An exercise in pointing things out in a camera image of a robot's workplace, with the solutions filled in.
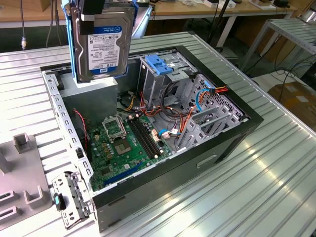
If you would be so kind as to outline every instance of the black case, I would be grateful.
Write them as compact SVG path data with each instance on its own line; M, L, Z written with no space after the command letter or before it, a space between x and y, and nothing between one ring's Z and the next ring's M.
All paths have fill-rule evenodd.
M217 87L225 85L183 46L156 49L155 52L171 49L180 52ZM224 160L263 121L233 91L229 90L225 95L244 112L249 120L93 197L100 232Z

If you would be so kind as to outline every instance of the desk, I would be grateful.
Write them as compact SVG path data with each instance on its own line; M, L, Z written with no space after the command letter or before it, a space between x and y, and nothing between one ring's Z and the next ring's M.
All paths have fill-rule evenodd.
M0 236L305 236L316 226L316 133L196 35L134 39L130 52L185 46L264 121L229 157L101 234L93 218L66 230L55 206ZM72 169L40 67L69 63L67 46L0 54L0 111L13 134L35 135L46 179Z
M289 9L277 8L269 10L261 10L256 6L243 0L242 3L236 4L235 8L226 9L224 17L229 17L223 33L217 43L218 47L222 47L224 42L238 16L256 16L256 15L285 15L290 18L297 9L291 6ZM60 25L65 25L65 16L60 4L58 4L60 17ZM44 12L33 12L24 10L24 21L26 27L31 26L48 26L50 24L50 6ZM189 18L208 18L214 17L215 8L207 7L204 4L196 6L186 6L181 2L158 2L155 6L155 15L151 20L167 20L167 19L189 19ZM0 10L0 28L21 27L20 10L15 7L5 6Z

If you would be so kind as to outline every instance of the motherboard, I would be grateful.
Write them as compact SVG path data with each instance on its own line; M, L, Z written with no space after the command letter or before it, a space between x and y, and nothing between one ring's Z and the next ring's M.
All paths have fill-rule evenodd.
M172 155L167 145L155 135L156 130L146 116L133 119L116 117L102 124L88 132L94 191Z

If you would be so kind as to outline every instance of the yellow wire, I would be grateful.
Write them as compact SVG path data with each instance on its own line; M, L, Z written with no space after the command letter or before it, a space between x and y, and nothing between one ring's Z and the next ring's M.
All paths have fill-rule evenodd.
M125 111L129 111L129 110L131 110L133 108L134 99L135 99L135 96L132 97L132 101L130 102L130 105L128 106L128 108L124 109Z

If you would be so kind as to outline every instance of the expansion slot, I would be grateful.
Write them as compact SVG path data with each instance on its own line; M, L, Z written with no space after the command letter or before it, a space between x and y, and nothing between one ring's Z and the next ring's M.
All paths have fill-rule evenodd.
M130 119L127 123L149 158L158 158L158 156L160 156L160 151L138 118Z
M142 163L139 163L137 166L130 168L130 169L122 172L121 174L118 174L110 179L103 181L103 186L106 186L107 184L110 184L110 183L114 183L117 180L120 180L120 179L126 177L127 175L130 175L130 174L136 172L141 165L142 165Z

